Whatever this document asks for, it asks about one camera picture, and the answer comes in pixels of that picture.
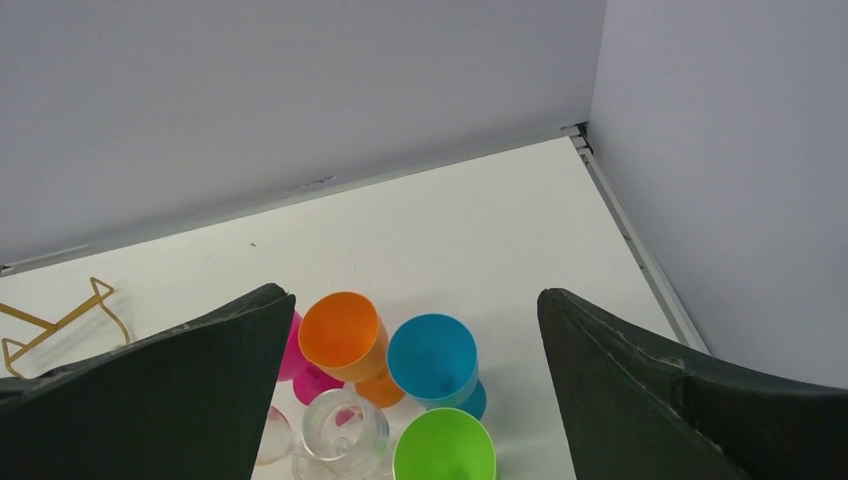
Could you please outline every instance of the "white table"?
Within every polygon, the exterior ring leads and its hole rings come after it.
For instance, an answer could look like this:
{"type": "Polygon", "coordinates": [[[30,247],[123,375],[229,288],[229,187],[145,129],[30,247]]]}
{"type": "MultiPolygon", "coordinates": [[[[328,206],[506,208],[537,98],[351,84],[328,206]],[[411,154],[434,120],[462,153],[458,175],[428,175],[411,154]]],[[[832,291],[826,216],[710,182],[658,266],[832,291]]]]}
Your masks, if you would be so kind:
{"type": "MultiPolygon", "coordinates": [[[[136,339],[267,282],[295,293],[301,313],[330,292],[362,292],[390,333],[421,313],[451,314],[478,342],[503,479],[574,477],[536,321],[542,289],[568,288],[675,339],[568,138],[3,278],[0,301],[56,319],[90,295],[90,276],[119,289],[110,304],[136,339]]],[[[0,317],[0,336],[37,333],[0,317]]],[[[90,313],[16,365],[35,375],[120,339],[90,313]]],[[[273,404],[299,429],[289,383],[273,404]]],[[[386,413],[400,431],[420,411],[404,400],[386,413]]],[[[289,468],[254,478],[290,478],[289,468]]]]}

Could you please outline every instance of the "gray wall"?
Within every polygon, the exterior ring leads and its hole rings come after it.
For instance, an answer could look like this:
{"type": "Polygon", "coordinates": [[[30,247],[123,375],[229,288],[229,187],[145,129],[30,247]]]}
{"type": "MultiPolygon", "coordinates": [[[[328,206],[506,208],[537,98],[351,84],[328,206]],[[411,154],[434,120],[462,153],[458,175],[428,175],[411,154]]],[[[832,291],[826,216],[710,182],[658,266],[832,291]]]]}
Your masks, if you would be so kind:
{"type": "Polygon", "coordinates": [[[603,12],[0,1],[0,263],[585,121],[603,12]]]}
{"type": "Polygon", "coordinates": [[[848,2],[609,0],[590,132],[716,355],[848,387],[848,2]]]}

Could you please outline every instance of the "green cup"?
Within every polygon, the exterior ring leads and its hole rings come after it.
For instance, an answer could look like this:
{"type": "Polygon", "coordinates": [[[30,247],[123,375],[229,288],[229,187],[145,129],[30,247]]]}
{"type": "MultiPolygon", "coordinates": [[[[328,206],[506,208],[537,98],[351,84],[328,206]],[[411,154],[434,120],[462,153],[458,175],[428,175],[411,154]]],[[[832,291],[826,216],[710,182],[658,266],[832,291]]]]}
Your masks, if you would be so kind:
{"type": "Polygon", "coordinates": [[[416,418],[395,447],[395,480],[494,480],[495,445],[476,418],[436,408],[416,418]]]}

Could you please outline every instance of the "gold metal stand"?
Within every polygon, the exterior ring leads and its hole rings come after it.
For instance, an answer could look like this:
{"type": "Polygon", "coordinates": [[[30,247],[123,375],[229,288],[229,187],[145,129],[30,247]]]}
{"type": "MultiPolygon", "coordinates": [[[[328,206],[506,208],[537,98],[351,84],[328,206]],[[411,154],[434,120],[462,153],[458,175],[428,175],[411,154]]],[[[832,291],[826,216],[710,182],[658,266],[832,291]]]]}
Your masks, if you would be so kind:
{"type": "Polygon", "coordinates": [[[12,362],[21,358],[21,356],[23,356],[25,353],[37,347],[41,342],[53,336],[54,333],[65,328],[66,326],[68,326],[69,323],[73,322],[74,320],[82,316],[82,314],[98,305],[101,309],[103,309],[104,312],[106,312],[106,315],[109,315],[109,317],[111,317],[112,320],[114,320],[115,323],[118,324],[118,328],[120,328],[121,333],[124,334],[124,342],[129,344],[130,334],[127,331],[127,327],[124,326],[124,323],[121,322],[121,319],[119,319],[118,316],[115,315],[112,310],[109,310],[109,307],[107,307],[106,304],[103,303],[103,300],[109,298],[110,295],[115,293],[115,288],[111,285],[107,285],[102,280],[98,280],[94,277],[91,277],[91,288],[94,290],[94,295],[92,295],[91,298],[80,304],[80,306],[78,306],[77,308],[71,310],[70,313],[62,317],[62,319],[56,323],[50,323],[47,320],[42,320],[34,315],[22,312],[17,308],[13,308],[6,304],[0,303],[0,313],[5,313],[6,315],[10,315],[12,317],[18,318],[27,323],[31,323],[37,327],[41,327],[44,329],[44,332],[42,332],[26,344],[18,342],[17,340],[12,340],[11,338],[2,339],[1,342],[3,343],[3,360],[6,362],[6,370],[8,370],[9,373],[15,375],[18,378],[24,378],[23,375],[21,375],[20,373],[18,373],[18,371],[12,368],[12,362]],[[9,344],[21,348],[14,354],[9,355],[9,344]]]}

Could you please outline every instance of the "white tabletop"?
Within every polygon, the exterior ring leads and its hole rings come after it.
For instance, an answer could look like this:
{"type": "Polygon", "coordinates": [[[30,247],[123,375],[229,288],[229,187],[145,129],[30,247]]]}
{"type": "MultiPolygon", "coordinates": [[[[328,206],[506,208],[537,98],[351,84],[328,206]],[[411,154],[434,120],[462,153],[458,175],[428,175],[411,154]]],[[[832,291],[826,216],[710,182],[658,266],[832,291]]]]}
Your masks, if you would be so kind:
{"type": "MultiPolygon", "coordinates": [[[[0,302],[55,320],[90,296],[90,276],[118,288],[110,304],[135,339],[267,282],[293,292],[301,313],[333,291],[364,293],[390,334],[421,313],[453,315],[477,339],[483,423],[503,479],[574,477],[536,321],[539,292],[568,288],[675,339],[567,138],[3,278],[0,302]]],[[[0,317],[0,337],[37,333],[0,317]]],[[[91,313],[16,365],[36,375],[120,339],[91,313]]],[[[304,407],[290,383],[277,385],[273,404],[299,430],[304,407]]],[[[399,432],[421,411],[407,399],[386,414],[399,432]]],[[[289,469],[283,460],[254,478],[291,478],[289,469]]]]}

